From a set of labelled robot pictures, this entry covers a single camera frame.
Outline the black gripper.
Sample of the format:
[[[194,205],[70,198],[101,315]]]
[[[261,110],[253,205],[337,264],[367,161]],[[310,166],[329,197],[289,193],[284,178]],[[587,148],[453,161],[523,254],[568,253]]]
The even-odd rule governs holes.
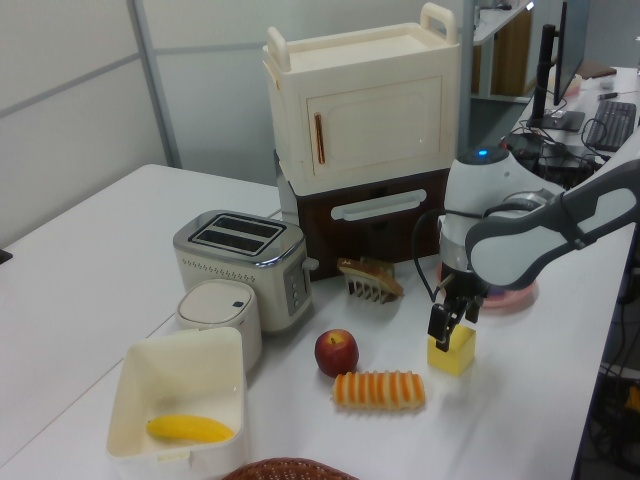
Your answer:
[[[451,336],[459,323],[458,314],[446,305],[458,301],[469,301],[465,319],[476,324],[481,306],[488,296],[488,284],[473,272],[444,272],[439,286],[444,291],[444,304],[431,307],[428,335],[435,340],[436,347],[443,352],[450,348]]]

